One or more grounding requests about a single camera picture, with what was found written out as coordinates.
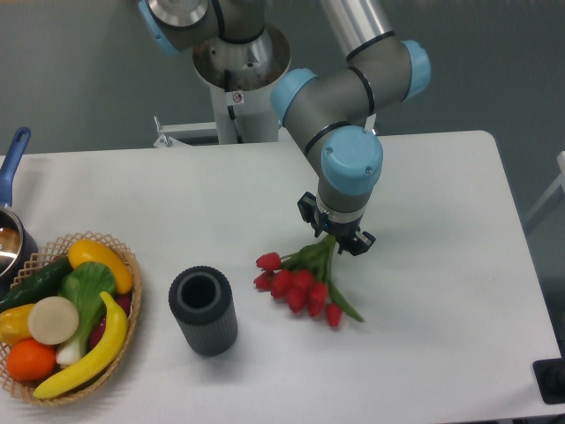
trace black cylinder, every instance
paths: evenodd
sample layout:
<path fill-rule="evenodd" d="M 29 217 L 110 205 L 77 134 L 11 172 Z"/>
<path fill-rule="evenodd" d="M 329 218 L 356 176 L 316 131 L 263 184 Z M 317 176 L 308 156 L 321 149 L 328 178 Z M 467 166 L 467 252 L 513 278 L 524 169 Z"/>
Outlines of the black cylinder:
<path fill-rule="evenodd" d="M 196 353 L 214 356 L 236 341 L 230 283 L 217 269 L 198 266 L 181 272 L 169 289 L 169 306 Z"/>

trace blue joint cap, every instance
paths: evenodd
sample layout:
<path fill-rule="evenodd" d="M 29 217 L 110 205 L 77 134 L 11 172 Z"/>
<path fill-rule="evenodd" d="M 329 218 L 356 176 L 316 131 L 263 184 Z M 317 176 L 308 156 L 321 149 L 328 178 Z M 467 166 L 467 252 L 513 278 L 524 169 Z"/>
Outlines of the blue joint cap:
<path fill-rule="evenodd" d="M 170 43 L 169 39 L 165 37 L 165 34 L 162 33 L 161 29 L 157 25 L 157 22 L 155 22 L 153 15 L 149 11 L 145 0 L 139 0 L 138 9 L 141 12 L 143 20 L 145 20 L 147 28 L 149 28 L 153 39 L 157 42 L 157 45 L 161 48 L 161 50 L 167 56 L 174 56 L 180 53 L 177 49 L 175 49 L 175 46 Z"/>
<path fill-rule="evenodd" d="M 382 170 L 382 145 L 372 132 L 354 125 L 334 130 L 321 153 L 324 177 L 348 195 L 370 193 Z"/>
<path fill-rule="evenodd" d="M 406 49 L 408 49 L 412 62 L 410 89 L 404 98 L 404 100 L 408 100 L 426 89 L 432 78 L 432 65 L 430 64 L 430 58 L 427 56 L 426 51 L 422 49 L 417 42 L 408 40 L 402 43 L 406 46 Z"/>
<path fill-rule="evenodd" d="M 309 69 L 295 69 L 282 77 L 275 88 L 273 88 L 271 92 L 271 104 L 282 125 L 284 125 L 284 117 L 290 104 L 306 82 L 313 78 L 318 78 L 318 76 Z"/>

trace bok choy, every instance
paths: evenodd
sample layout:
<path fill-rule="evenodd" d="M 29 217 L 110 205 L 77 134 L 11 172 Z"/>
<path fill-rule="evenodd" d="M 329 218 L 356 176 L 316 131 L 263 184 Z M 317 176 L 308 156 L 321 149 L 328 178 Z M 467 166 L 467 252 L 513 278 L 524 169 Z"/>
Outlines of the bok choy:
<path fill-rule="evenodd" d="M 59 296 L 70 300 L 79 311 L 79 328 L 56 353 L 61 367 L 68 367 L 87 354 L 90 333 L 106 313 L 101 292 L 116 296 L 116 280 L 108 267 L 97 262 L 79 265 L 61 283 Z"/>

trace woven basket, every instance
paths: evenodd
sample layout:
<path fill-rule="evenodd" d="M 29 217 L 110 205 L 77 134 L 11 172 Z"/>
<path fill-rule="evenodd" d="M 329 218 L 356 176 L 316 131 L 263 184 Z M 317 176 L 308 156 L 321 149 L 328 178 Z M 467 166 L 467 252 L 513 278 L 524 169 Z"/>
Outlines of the woven basket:
<path fill-rule="evenodd" d="M 132 309 L 129 316 L 129 328 L 127 330 L 127 336 L 120 353 L 95 382 L 93 382 L 88 387 L 83 388 L 82 390 L 78 389 L 69 391 L 59 397 L 55 397 L 49 400 L 40 400 L 36 399 L 33 396 L 35 388 L 39 385 L 38 382 L 19 383 L 14 381 L 8 375 L 8 372 L 6 371 L 6 357 L 8 356 L 8 352 L 10 351 L 10 346 L 7 344 L 0 344 L 0 384 L 2 384 L 2 388 L 9 391 L 14 398 L 19 398 L 31 405 L 66 405 L 85 398 L 95 390 L 100 389 L 100 387 L 114 374 L 116 368 L 118 367 L 120 362 L 122 362 L 128 346 L 132 342 L 133 333 L 135 331 L 136 323 L 139 317 L 139 309 L 141 307 L 141 273 L 139 271 L 139 264 L 135 258 L 135 254 L 133 254 L 124 243 L 120 242 L 118 239 L 113 238 L 110 235 L 102 235 L 101 233 L 93 233 L 89 231 L 85 234 L 70 234 L 66 237 L 58 238 L 55 242 L 48 243 L 45 247 L 42 247 L 40 249 L 39 253 L 33 254 L 30 258 L 30 261 L 27 261 L 25 263 L 24 268 L 14 279 L 12 287 L 16 284 L 19 284 L 26 276 L 33 274 L 37 269 L 42 268 L 48 263 L 56 261 L 57 259 L 65 256 L 69 250 L 69 247 L 75 241 L 80 239 L 96 240 L 110 247 L 122 259 L 122 261 L 124 261 L 130 272 L 132 273 Z"/>

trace toy banana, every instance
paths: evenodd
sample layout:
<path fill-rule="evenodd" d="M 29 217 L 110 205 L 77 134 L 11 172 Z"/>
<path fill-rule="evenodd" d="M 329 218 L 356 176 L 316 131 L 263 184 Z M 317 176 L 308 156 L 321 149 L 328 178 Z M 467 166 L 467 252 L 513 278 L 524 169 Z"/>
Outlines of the toy banana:
<path fill-rule="evenodd" d="M 127 315 L 105 291 L 100 293 L 106 305 L 106 329 L 96 347 L 84 358 L 52 375 L 34 391 L 38 399 L 51 399 L 79 387 L 96 377 L 120 353 L 127 334 Z"/>

